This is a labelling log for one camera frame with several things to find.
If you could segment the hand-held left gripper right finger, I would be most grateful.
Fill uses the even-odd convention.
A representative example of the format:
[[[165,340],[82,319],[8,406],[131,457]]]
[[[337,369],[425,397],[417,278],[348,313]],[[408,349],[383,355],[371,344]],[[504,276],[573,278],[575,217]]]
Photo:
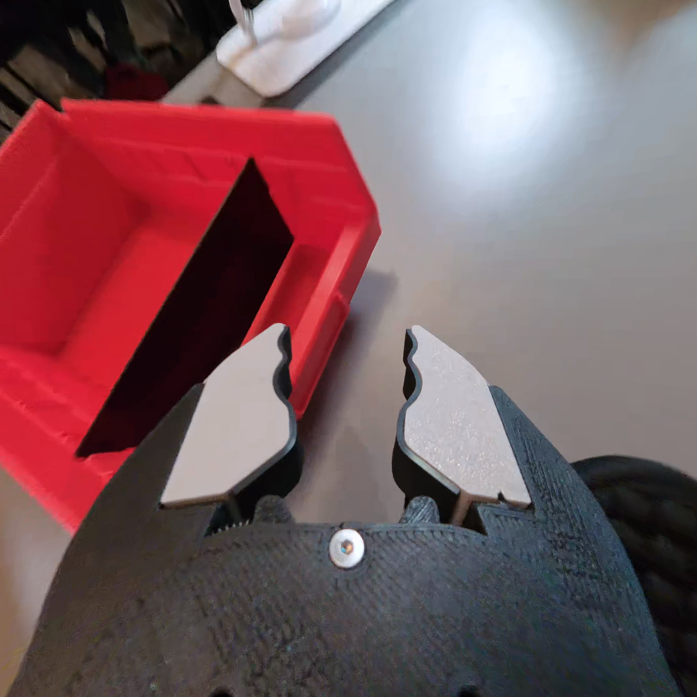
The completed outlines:
[[[404,508],[428,498],[431,519],[455,526],[475,503],[529,509],[531,494],[483,375],[422,326],[405,332],[404,366],[392,454]]]

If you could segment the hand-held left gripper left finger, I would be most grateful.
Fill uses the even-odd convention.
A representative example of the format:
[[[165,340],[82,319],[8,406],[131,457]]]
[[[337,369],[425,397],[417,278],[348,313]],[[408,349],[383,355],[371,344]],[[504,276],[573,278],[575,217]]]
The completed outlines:
[[[263,497],[283,498],[299,483],[291,359],[290,328],[275,323],[205,379],[160,497],[163,508],[212,503],[231,520],[248,520]]]

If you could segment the red plastic bin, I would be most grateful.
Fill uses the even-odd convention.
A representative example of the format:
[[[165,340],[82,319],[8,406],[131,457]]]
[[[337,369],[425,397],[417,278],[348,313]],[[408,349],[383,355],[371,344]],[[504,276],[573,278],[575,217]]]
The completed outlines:
[[[326,114],[36,103],[1,146],[1,464],[74,534],[187,390],[276,323],[300,420],[379,237]]]

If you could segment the black ribbed wrist rest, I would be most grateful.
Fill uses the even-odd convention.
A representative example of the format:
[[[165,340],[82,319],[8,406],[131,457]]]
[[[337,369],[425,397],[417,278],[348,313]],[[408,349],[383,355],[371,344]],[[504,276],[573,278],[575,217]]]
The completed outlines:
[[[696,695],[696,480],[665,464],[609,455],[572,464],[632,561],[665,658]]]

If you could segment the dark red floor bin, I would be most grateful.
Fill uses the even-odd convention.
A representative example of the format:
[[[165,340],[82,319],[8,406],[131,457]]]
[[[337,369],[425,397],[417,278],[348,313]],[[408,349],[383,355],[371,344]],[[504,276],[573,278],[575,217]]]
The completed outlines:
[[[155,102],[169,90],[161,74],[131,64],[109,66],[105,71],[104,98],[107,100]]]

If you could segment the instruction sheet on stand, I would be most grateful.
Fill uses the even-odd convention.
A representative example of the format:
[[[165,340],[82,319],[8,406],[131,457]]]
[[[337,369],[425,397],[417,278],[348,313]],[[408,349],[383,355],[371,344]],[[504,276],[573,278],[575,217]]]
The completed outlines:
[[[228,2],[235,25],[215,49],[217,63],[262,98],[290,91],[392,1]]]

